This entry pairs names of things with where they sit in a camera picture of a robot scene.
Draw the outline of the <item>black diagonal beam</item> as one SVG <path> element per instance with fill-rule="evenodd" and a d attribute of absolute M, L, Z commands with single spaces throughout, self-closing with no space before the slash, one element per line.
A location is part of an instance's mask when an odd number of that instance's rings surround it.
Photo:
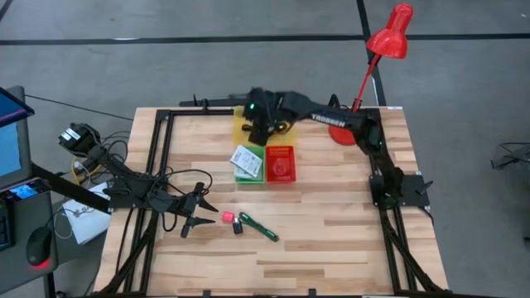
<path fill-rule="evenodd" d="M 67 198 L 71 198 L 92 209 L 111 214 L 109 201 L 104 197 L 101 197 L 82 186 L 74 184 L 34 163 L 31 164 L 31 173 L 34 177 L 43 180 L 54 192 Z"/>

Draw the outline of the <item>red desk lamp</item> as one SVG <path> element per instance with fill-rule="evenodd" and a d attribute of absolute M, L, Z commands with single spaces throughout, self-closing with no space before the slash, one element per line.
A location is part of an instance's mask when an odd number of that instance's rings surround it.
<path fill-rule="evenodd" d="M 411 4 L 405 2 L 397 4 L 393 8 L 386 26 L 377 31 L 366 42 L 366 48 L 373 54 L 373 57 L 369 59 L 369 67 L 364 76 L 363 83 L 352 103 L 352 112 L 357 112 L 360 109 L 366 84 L 372 77 L 381 58 L 388 57 L 402 60 L 406 57 L 406 30 L 412 20 L 413 13 L 413 6 Z"/>

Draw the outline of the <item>smartphone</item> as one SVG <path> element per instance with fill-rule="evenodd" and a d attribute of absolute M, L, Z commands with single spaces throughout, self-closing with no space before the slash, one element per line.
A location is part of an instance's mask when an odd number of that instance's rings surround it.
<path fill-rule="evenodd" d="M 10 189 L 7 198 L 13 202 L 20 202 L 38 194 L 40 194 L 39 186 L 36 183 L 29 183 Z"/>

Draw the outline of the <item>yellow translucent plastic bin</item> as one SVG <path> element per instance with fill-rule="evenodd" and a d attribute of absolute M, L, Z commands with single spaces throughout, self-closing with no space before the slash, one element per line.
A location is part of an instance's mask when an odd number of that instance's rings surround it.
<path fill-rule="evenodd" d="M 243 130 L 243 125 L 251 125 L 252 123 L 243 117 L 243 106 L 234 107 L 234 129 L 233 129 L 233 144 L 235 146 L 254 146 L 249 139 L 250 132 Z M 297 130 L 293 127 L 288 132 L 277 133 L 268 138 L 268 146 L 295 146 L 297 139 Z"/>

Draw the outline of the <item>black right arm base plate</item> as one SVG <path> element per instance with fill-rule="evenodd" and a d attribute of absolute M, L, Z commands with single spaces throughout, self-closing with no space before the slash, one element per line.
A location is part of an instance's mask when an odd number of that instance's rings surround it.
<path fill-rule="evenodd" d="M 427 189 L 432 184 L 432 181 L 425 182 L 422 175 L 405 175 L 402 180 L 402 195 L 395 199 L 384 191 L 382 176 L 369 177 L 373 204 L 380 209 L 401 206 L 427 207 L 430 205 Z"/>

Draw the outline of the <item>grey desk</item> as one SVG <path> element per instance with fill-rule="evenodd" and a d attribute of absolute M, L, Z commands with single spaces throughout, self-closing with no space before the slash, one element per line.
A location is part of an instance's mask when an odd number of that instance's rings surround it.
<path fill-rule="evenodd" d="M 7 198 L 7 192 L 20 185 L 36 183 L 40 194 L 20 202 Z M 0 251 L 0 294 L 13 288 L 47 276 L 58 267 L 55 236 L 52 227 L 54 211 L 51 205 L 51 188 L 43 180 L 29 180 L 0 192 L 0 199 L 6 201 L 12 211 L 13 245 Z M 51 230 L 51 255 L 44 266 L 33 267 L 27 262 L 26 245 L 30 234 L 46 226 Z"/>

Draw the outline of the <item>black computer mouse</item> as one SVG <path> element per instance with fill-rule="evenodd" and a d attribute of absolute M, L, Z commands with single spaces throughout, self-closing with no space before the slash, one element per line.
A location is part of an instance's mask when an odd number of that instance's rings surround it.
<path fill-rule="evenodd" d="M 51 255 L 51 230 L 46 226 L 35 229 L 26 242 L 26 260 L 33 267 L 44 266 Z"/>

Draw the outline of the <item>white paper sheet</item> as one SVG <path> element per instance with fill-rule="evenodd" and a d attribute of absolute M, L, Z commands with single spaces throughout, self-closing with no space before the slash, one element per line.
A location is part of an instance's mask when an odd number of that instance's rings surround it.
<path fill-rule="evenodd" d="M 75 240 L 84 245 L 108 229 L 111 215 L 70 199 L 62 204 Z"/>

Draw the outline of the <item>white box with cable picture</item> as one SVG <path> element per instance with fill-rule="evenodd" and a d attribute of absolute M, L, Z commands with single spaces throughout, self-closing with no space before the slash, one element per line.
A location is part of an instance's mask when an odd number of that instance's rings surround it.
<path fill-rule="evenodd" d="M 239 167 L 245 172 L 258 178 L 261 173 L 263 160 L 250 151 L 247 147 L 237 146 L 229 162 L 235 167 Z"/>

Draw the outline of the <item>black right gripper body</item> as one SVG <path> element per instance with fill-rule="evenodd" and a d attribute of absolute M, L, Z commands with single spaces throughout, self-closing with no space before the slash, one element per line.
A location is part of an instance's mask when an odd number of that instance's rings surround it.
<path fill-rule="evenodd" d="M 262 119 L 265 123 L 289 122 L 289 114 L 280 108 L 285 95 L 285 91 L 252 88 L 246 95 L 246 119 L 251 122 Z"/>

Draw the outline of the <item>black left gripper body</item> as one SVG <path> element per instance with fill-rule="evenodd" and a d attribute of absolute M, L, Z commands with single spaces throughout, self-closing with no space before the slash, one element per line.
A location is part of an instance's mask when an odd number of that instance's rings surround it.
<path fill-rule="evenodd" d="M 191 217 L 195 212 L 196 205 L 197 198 L 195 195 L 183 195 L 175 199 L 168 212 L 182 217 Z"/>

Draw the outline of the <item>computer monitor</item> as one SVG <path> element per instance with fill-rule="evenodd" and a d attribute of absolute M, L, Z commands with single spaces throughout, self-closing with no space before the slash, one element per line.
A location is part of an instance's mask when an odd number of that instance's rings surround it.
<path fill-rule="evenodd" d="M 22 86 L 0 87 L 0 189 L 31 177 L 27 119 L 34 114 Z"/>

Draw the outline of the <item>dark keyboard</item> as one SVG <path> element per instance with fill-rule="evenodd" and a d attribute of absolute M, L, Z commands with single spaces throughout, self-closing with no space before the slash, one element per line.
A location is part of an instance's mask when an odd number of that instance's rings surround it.
<path fill-rule="evenodd" d="M 0 251 L 13 245 L 12 236 L 12 211 L 9 204 L 0 199 Z"/>

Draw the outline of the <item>red plastic basket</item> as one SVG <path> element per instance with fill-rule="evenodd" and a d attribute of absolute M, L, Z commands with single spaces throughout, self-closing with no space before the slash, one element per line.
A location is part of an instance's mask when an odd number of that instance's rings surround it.
<path fill-rule="evenodd" d="M 290 184 L 296 181 L 293 146 L 266 147 L 266 177 L 270 184 Z"/>

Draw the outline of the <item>black power strip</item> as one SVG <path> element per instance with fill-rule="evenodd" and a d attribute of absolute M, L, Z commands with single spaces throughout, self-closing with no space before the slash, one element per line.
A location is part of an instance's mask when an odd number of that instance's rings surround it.
<path fill-rule="evenodd" d="M 245 99 L 226 98 L 226 99 L 193 99 L 190 101 L 179 102 L 180 107 L 233 107 L 242 106 L 246 103 Z"/>

